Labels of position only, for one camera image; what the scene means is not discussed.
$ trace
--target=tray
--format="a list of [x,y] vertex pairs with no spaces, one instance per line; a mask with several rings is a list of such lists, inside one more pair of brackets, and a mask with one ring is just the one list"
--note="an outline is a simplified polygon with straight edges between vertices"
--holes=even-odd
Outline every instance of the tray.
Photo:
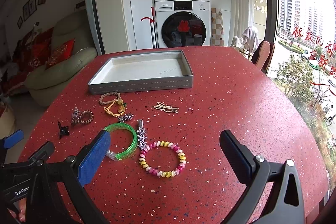
[[141,52],[110,58],[90,80],[92,95],[193,87],[182,50]]

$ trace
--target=dryer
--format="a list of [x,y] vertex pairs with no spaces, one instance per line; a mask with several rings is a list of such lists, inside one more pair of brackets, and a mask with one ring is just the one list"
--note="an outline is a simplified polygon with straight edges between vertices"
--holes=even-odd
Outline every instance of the dryer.
[[155,2],[160,48],[209,46],[209,0],[162,0]]

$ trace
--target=green glitter bangle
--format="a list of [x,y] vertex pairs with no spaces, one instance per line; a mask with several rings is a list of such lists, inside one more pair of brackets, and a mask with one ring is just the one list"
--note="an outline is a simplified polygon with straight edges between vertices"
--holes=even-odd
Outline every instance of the green glitter bangle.
[[121,153],[115,153],[110,150],[107,151],[106,156],[109,157],[112,160],[123,160],[129,157],[134,153],[134,151],[137,149],[137,133],[135,132],[134,128],[131,127],[130,125],[123,123],[123,122],[116,122],[113,124],[110,124],[109,126],[105,127],[104,130],[108,132],[115,131],[117,129],[126,129],[129,132],[133,134],[133,141],[129,148],[127,148],[124,152]]

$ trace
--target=blue gripper pad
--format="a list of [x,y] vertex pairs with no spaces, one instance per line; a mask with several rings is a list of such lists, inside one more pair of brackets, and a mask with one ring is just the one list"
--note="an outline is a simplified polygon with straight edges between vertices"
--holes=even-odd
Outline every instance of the blue gripper pad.
[[250,185],[255,171],[253,154],[250,150],[245,145],[241,145],[230,130],[224,130],[221,133],[219,144],[239,182]]
[[3,140],[4,141],[3,147],[5,149],[12,148],[14,145],[16,145],[19,141],[23,139],[23,136],[24,134],[22,130],[15,131],[12,135]]
[[110,133],[105,131],[79,165],[78,180],[82,187],[91,182],[110,144]]

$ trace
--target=washing machine door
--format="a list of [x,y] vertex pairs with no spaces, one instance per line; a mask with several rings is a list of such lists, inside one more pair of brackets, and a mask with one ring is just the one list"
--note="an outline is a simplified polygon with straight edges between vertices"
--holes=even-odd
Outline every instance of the washing machine door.
[[197,15],[191,12],[177,12],[163,23],[161,35],[168,48],[202,46],[206,28]]

